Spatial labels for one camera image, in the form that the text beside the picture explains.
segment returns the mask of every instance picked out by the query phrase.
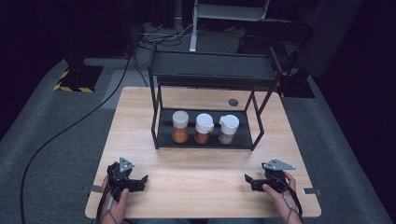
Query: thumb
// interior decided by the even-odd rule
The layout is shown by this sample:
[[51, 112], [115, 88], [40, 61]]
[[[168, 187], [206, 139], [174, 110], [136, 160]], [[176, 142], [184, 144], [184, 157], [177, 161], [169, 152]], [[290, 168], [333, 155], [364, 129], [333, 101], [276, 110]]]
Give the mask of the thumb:
[[267, 184], [263, 184], [262, 188], [265, 190], [265, 192], [267, 192], [267, 194], [274, 199], [276, 197], [276, 195], [278, 195], [279, 193], [276, 192], [276, 190], [274, 190], [273, 188], [271, 188], [271, 186], [267, 185]]
[[129, 190], [124, 189], [121, 193], [118, 206], [126, 207], [126, 203], [128, 202], [128, 197], [129, 197]]

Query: human hand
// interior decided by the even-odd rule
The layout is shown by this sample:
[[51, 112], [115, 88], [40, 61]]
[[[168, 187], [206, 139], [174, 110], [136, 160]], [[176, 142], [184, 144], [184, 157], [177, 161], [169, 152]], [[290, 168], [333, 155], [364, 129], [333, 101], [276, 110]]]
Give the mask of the human hand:
[[[296, 190], [296, 180], [287, 172], [284, 172], [285, 177], [288, 179], [289, 186], [295, 191]], [[295, 201], [292, 199], [290, 192], [287, 190], [283, 194], [278, 193], [273, 188], [271, 188], [267, 184], [263, 184], [262, 188], [268, 195], [271, 197], [277, 212], [280, 215], [280, 218], [283, 223], [287, 224], [301, 224], [302, 221], [300, 220], [299, 214], [297, 213], [297, 205]], [[286, 197], [290, 202], [292, 208], [289, 208], [288, 204], [286, 203], [283, 197]]]
[[[105, 190], [107, 184], [107, 176], [102, 183], [102, 191]], [[111, 198], [111, 192], [106, 196], [105, 203], [102, 206], [102, 224], [118, 224], [121, 223], [125, 218], [126, 204], [128, 202], [129, 190], [124, 189], [121, 193], [120, 200], [117, 202], [113, 200], [110, 211], [107, 211], [108, 203]]]

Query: shelf bottom tier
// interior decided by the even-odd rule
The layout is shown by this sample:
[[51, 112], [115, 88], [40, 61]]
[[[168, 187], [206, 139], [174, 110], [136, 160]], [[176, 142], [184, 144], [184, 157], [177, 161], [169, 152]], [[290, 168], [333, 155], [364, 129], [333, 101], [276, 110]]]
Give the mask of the shelf bottom tier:
[[[173, 122], [172, 116], [179, 109], [163, 108], [160, 112], [159, 126], [157, 134], [158, 147], [207, 147], [207, 148], [239, 148], [252, 149], [250, 129], [248, 125], [248, 116], [245, 111], [236, 110], [190, 110], [182, 109], [189, 114], [189, 139], [185, 143], [176, 143], [172, 139]], [[198, 144], [194, 140], [196, 117], [201, 114], [209, 114], [213, 118], [215, 128], [210, 134], [209, 141], [205, 144]], [[230, 145], [223, 145], [219, 141], [221, 126], [219, 120], [221, 116], [235, 115], [239, 119], [239, 127], [233, 137]]]

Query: black metal frame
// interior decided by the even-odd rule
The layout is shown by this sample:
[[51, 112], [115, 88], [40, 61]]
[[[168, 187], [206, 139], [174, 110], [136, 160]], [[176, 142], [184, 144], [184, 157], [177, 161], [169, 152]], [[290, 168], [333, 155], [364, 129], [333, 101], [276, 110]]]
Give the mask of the black metal frame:
[[[151, 134], [153, 137], [154, 141], [154, 146], [156, 149], [159, 147], [204, 147], [204, 148], [242, 148], [242, 149], [250, 149], [250, 151], [253, 151], [254, 148], [259, 144], [260, 140], [262, 139], [262, 136], [264, 135], [264, 128], [262, 126], [262, 119], [261, 119], [261, 113], [265, 108], [265, 105], [267, 104], [272, 92], [276, 88], [276, 83], [279, 80], [281, 74], [282, 74], [282, 69], [279, 65], [279, 62], [277, 60], [277, 57], [275, 56], [274, 51], [271, 49], [272, 52], [272, 57], [274, 61], [276, 62], [276, 75], [269, 81], [269, 82], [264, 82], [266, 83], [265, 86], [269, 87], [269, 91], [264, 97], [264, 100], [262, 101], [262, 104], [258, 105], [256, 97], [255, 97], [255, 92], [257, 90], [257, 85], [260, 85], [259, 83], [262, 84], [262, 80], [253, 80], [249, 85], [246, 86], [240, 86], [240, 84], [237, 84], [235, 86], [223, 86], [222, 84], [219, 84], [218, 86], [215, 86], [216, 89], [233, 89], [239, 88], [244, 91], [250, 91], [250, 95], [247, 99], [247, 104], [244, 108], [244, 110], [197, 110], [197, 109], [188, 109], [188, 108], [168, 108], [168, 107], [163, 107], [163, 95], [162, 95], [162, 83], [165, 83], [166, 86], [190, 86], [191, 83], [194, 82], [194, 79], [196, 78], [195, 75], [190, 75], [189, 83], [183, 82], [186, 79], [180, 79], [177, 77], [164, 77], [162, 76], [161, 78], [157, 78], [158, 84], [157, 84], [157, 92], [155, 92], [155, 87], [154, 87], [154, 76], [156, 74], [153, 74], [153, 60], [154, 60], [154, 55], [157, 52], [157, 45], [156, 43], [153, 44], [151, 53], [148, 59], [148, 78], [149, 78], [149, 85], [150, 85], [150, 91], [151, 91], [151, 98], [152, 98], [152, 103], [153, 103], [153, 109], [154, 109], [154, 114], [153, 114], [153, 120], [151, 124]], [[189, 52], [189, 54], [200, 54], [197, 52]], [[249, 55], [235, 55], [235, 56], [240, 56], [240, 57], [249, 57]], [[197, 83], [198, 85], [196, 87], [205, 87], [203, 85], [203, 82]], [[259, 124], [260, 128], [260, 133], [258, 134], [256, 140], [253, 141], [251, 140], [251, 133], [250, 129], [248, 126], [248, 109], [250, 107], [250, 103], [253, 103], [254, 110], [256, 113], [256, 118]], [[172, 125], [172, 114], [176, 110], [185, 110], [186, 112], [189, 113], [189, 115], [197, 115], [199, 113], [210, 113], [214, 120], [218, 120], [220, 115], [227, 115], [227, 114], [234, 114], [240, 119], [240, 125], [238, 128], [237, 133], [235, 135], [234, 141], [228, 145], [222, 145], [217, 138], [211, 137], [209, 139], [209, 142], [206, 144], [198, 144], [193, 140], [193, 137], [191, 137], [191, 134], [189, 136], [189, 140], [186, 143], [178, 144], [173, 142], [171, 133], [173, 131], [173, 125]], [[195, 124], [192, 122], [189, 122], [188, 125], [189, 128], [189, 133], [194, 133], [194, 128]], [[211, 135], [217, 136], [219, 134], [219, 125], [215, 124], [215, 131]]]

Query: gray carpet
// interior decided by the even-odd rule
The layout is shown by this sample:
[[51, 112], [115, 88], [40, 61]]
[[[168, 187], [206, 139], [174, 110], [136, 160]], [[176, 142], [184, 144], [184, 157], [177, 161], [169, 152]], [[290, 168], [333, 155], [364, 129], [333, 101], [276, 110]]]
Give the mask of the gray carpet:
[[[208, 32], [198, 37], [197, 50], [236, 52], [240, 35]], [[188, 50], [189, 44], [186, 37], [178, 46], [160, 48]], [[148, 55], [146, 49], [136, 51], [144, 75]], [[20, 184], [29, 159], [52, 136], [99, 106], [115, 90], [126, 60], [91, 58], [85, 63], [104, 67], [94, 93], [53, 91], [67, 67], [60, 62], [43, 78], [0, 142], [0, 223], [21, 223]], [[304, 223], [391, 223], [312, 78], [309, 84], [316, 98], [282, 98], [322, 209], [320, 217], [306, 218]], [[145, 85], [133, 62], [120, 86], [129, 85]], [[37, 154], [24, 188], [26, 223], [91, 223], [84, 214], [88, 188], [96, 174], [119, 92]], [[266, 222], [280, 223], [277, 218]]]

